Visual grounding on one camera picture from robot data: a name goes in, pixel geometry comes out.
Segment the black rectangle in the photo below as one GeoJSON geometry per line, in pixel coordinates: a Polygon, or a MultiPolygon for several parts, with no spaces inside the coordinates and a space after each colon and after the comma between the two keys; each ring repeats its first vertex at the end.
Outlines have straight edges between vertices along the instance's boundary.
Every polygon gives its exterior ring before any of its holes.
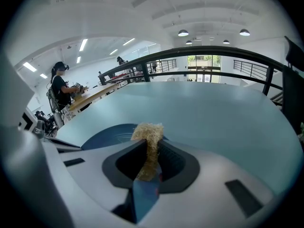
{"type": "Polygon", "coordinates": [[[243,210],[246,218],[256,213],[263,205],[255,196],[239,181],[232,180],[225,182],[226,187],[243,210]]]}
{"type": "Polygon", "coordinates": [[[80,164],[82,162],[85,162],[85,161],[81,158],[77,158],[77,159],[73,159],[73,160],[69,160],[69,161],[64,161],[63,163],[66,165],[66,167],[68,167],[68,166],[80,164]]]}

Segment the black t-shirt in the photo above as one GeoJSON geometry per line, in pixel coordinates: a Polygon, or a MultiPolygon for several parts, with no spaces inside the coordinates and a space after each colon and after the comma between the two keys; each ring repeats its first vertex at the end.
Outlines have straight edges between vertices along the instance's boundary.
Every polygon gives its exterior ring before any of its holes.
{"type": "Polygon", "coordinates": [[[52,83],[55,98],[58,100],[59,110],[61,111],[67,104],[71,104],[71,96],[69,93],[64,94],[61,91],[62,86],[67,86],[62,77],[55,76],[52,83]]]}

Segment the staircase railing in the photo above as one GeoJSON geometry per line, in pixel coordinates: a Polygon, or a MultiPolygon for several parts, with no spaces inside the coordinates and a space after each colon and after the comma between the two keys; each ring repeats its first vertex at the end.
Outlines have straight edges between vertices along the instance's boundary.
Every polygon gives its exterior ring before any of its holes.
{"type": "Polygon", "coordinates": [[[242,73],[245,73],[253,78],[265,78],[267,75],[267,69],[268,67],[249,63],[245,61],[239,61],[239,60],[233,60],[233,69],[239,70],[242,73]]]}

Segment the person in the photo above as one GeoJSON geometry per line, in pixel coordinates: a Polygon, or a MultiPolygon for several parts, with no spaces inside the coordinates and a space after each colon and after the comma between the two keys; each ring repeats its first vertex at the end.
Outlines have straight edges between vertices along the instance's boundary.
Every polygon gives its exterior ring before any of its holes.
{"type": "Polygon", "coordinates": [[[36,111],[35,116],[37,117],[38,120],[43,121],[44,124],[45,124],[45,126],[46,126],[46,129],[48,129],[48,127],[49,127],[48,120],[44,116],[41,115],[41,112],[40,111],[36,111]]]}
{"type": "Polygon", "coordinates": [[[156,73],[156,68],[157,68],[157,62],[156,61],[152,62],[152,68],[153,68],[153,71],[156,73]]]}
{"type": "Polygon", "coordinates": [[[79,87],[67,87],[65,81],[61,76],[65,74],[65,65],[63,62],[57,62],[52,68],[51,84],[55,95],[55,98],[59,105],[59,111],[64,114],[64,123],[73,118],[72,112],[69,111],[69,105],[71,104],[70,93],[79,92],[79,87]]]}
{"type": "Polygon", "coordinates": [[[119,65],[125,63],[125,61],[121,57],[117,57],[117,62],[119,63],[119,65]]]}

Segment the wooden table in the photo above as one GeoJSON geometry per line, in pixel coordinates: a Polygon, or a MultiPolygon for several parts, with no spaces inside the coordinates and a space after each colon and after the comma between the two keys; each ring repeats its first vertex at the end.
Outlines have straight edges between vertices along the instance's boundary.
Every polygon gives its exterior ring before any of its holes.
{"type": "Polygon", "coordinates": [[[77,113],[82,107],[86,106],[90,102],[95,99],[100,98],[102,95],[109,93],[112,90],[116,90],[118,88],[118,84],[108,84],[98,86],[92,89],[89,89],[87,92],[81,95],[81,98],[77,101],[74,101],[70,106],[70,111],[77,113]]]}

